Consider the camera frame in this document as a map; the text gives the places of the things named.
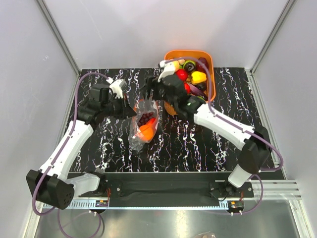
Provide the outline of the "clear orange zip bag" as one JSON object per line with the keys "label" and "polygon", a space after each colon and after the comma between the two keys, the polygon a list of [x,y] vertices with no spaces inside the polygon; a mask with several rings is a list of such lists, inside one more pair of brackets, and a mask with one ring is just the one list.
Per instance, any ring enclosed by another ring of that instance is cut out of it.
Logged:
{"label": "clear orange zip bag", "polygon": [[129,145],[132,150],[140,151],[154,138],[159,122],[158,104],[154,100],[139,100],[134,105],[136,115],[132,118]]}

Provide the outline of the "orange tangerine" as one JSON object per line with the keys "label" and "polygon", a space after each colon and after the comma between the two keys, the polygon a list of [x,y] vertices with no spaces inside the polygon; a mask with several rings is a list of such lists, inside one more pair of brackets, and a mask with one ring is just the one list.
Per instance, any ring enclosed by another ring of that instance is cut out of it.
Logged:
{"label": "orange tangerine", "polygon": [[136,138],[139,139],[141,142],[149,143],[155,135],[155,131],[151,126],[143,125],[139,127]]}

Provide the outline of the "red orange mango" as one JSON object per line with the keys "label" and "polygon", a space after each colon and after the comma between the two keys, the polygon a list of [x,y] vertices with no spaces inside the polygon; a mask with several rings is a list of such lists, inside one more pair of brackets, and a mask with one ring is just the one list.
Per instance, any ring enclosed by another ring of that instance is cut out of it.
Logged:
{"label": "red orange mango", "polygon": [[146,123],[144,123],[144,125],[151,126],[152,124],[155,123],[155,121],[156,121],[156,118],[151,118]]}

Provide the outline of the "purple grape bunch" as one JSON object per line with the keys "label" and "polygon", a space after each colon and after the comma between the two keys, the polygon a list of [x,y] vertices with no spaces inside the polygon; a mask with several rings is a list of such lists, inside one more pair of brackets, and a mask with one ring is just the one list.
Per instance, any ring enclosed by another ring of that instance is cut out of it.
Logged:
{"label": "purple grape bunch", "polygon": [[154,113],[144,113],[141,118],[138,120],[137,125],[139,127],[146,125],[152,118]]}

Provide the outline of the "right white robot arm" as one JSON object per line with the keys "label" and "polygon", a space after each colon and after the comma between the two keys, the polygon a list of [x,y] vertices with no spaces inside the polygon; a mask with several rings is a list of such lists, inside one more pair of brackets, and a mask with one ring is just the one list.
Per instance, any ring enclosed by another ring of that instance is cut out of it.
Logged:
{"label": "right white robot arm", "polygon": [[146,77],[141,93],[145,99],[171,104],[182,120],[210,129],[240,150],[238,164],[225,184],[225,191],[229,196],[234,197],[241,193],[242,185],[252,175],[258,174],[271,155],[272,149],[268,146],[269,136],[265,127],[253,128],[213,109],[197,96],[188,94],[183,82],[175,74],[163,78]]}

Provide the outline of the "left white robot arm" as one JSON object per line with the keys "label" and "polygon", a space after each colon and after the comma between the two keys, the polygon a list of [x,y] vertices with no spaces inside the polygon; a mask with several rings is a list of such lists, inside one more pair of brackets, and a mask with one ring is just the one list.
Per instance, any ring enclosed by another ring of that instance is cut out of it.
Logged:
{"label": "left white robot arm", "polygon": [[100,172],[85,173],[69,179],[70,168],[85,142],[107,117],[128,119],[136,112],[129,106],[123,93],[126,82],[118,79],[110,85],[95,84],[89,95],[74,112],[64,137],[52,155],[37,170],[30,170],[26,180],[32,194],[32,207],[42,202],[64,210],[73,198],[92,192],[95,196],[106,193],[107,184]]}

